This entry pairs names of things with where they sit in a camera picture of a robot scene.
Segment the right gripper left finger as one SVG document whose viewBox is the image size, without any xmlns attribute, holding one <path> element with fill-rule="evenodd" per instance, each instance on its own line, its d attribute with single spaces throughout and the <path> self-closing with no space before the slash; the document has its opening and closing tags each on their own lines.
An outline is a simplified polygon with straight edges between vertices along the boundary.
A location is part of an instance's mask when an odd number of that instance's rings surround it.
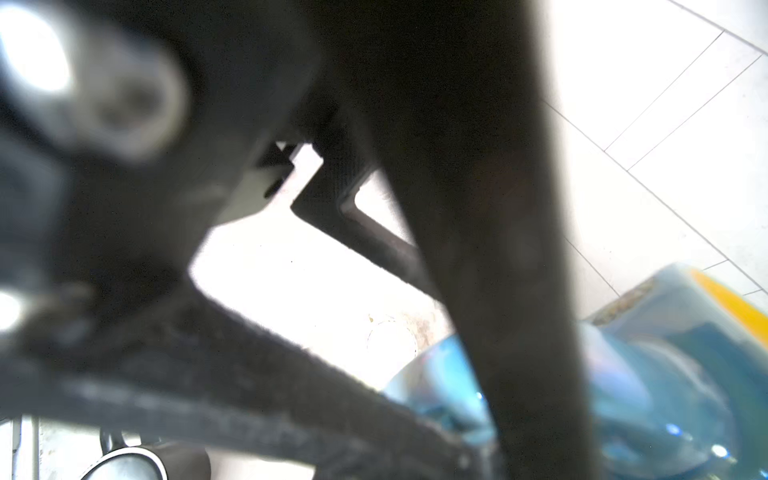
<svg viewBox="0 0 768 480">
<path fill-rule="evenodd" d="M 326 479 L 469 479 L 456 436 L 185 286 L 65 346 L 1 338 L 12 413 L 188 440 L 317 467 Z"/>
</svg>

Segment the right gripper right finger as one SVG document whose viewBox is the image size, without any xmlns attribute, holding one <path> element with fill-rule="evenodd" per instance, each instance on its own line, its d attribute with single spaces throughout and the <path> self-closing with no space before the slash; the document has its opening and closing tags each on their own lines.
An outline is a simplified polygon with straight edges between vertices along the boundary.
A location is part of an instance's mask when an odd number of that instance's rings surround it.
<svg viewBox="0 0 768 480">
<path fill-rule="evenodd" d="M 508 477 L 598 478 L 530 5 L 315 1 L 311 28 L 470 357 Z"/>
</svg>

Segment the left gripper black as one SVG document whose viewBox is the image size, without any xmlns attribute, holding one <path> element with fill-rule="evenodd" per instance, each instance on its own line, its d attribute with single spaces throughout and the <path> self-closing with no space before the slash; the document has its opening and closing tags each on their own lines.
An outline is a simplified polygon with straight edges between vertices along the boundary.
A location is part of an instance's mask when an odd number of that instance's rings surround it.
<svg viewBox="0 0 768 480">
<path fill-rule="evenodd" d="M 184 275 L 325 70 L 312 1 L 1 5 L 1 332 Z"/>
</svg>

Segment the light blue butterfly mug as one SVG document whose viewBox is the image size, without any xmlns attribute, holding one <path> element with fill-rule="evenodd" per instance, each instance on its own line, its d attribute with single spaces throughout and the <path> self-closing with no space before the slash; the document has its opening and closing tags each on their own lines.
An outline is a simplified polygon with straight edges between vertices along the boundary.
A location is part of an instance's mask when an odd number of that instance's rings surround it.
<svg viewBox="0 0 768 480">
<path fill-rule="evenodd" d="M 604 479 L 767 475 L 767 313 L 682 264 L 581 321 Z"/>
</svg>

